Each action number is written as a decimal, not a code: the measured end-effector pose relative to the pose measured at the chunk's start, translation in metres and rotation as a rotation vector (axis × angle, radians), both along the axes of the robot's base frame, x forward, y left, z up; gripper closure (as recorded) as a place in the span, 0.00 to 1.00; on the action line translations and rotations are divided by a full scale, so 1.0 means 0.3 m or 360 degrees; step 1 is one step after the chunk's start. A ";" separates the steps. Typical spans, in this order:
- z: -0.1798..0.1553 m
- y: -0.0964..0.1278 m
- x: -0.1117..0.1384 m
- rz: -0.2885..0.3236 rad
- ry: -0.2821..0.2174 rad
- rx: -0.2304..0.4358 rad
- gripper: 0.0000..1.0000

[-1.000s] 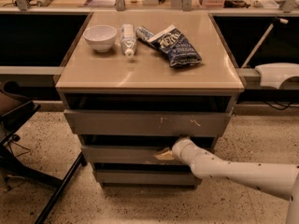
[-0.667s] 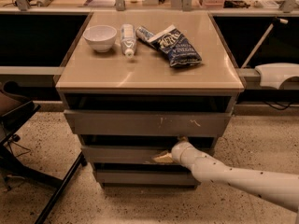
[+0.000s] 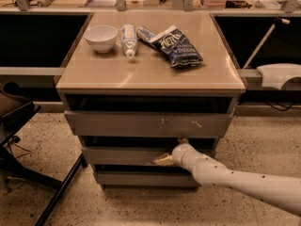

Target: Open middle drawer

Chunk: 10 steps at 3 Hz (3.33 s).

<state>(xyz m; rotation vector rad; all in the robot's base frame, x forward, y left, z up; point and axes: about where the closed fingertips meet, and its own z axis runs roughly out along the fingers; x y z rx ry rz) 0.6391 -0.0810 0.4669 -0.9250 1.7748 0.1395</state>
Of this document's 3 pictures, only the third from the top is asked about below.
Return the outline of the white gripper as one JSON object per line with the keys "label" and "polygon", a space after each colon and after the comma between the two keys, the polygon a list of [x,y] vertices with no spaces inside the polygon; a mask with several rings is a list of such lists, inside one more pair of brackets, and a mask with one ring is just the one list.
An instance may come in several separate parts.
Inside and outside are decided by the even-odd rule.
{"label": "white gripper", "polygon": [[197,162],[203,157],[202,153],[199,153],[194,147],[189,143],[187,137],[178,138],[179,145],[177,145],[172,154],[164,153],[152,160],[152,162],[157,166],[169,167],[174,164],[188,170],[193,171]]}

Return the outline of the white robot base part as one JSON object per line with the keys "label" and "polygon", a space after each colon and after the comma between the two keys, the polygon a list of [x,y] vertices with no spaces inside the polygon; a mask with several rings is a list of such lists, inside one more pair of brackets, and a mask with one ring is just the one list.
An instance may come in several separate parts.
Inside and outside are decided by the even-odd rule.
{"label": "white robot base part", "polygon": [[257,68],[261,75],[261,86],[281,90],[291,79],[301,78],[301,65],[277,63],[262,65]]}

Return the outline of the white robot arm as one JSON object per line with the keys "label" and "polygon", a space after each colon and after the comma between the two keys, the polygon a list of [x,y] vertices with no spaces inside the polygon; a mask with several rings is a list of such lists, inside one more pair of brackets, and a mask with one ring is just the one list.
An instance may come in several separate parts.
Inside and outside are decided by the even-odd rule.
{"label": "white robot arm", "polygon": [[209,155],[198,152],[181,138],[171,153],[153,159],[158,166],[188,170],[204,187],[224,187],[301,217],[301,179],[228,169]]}

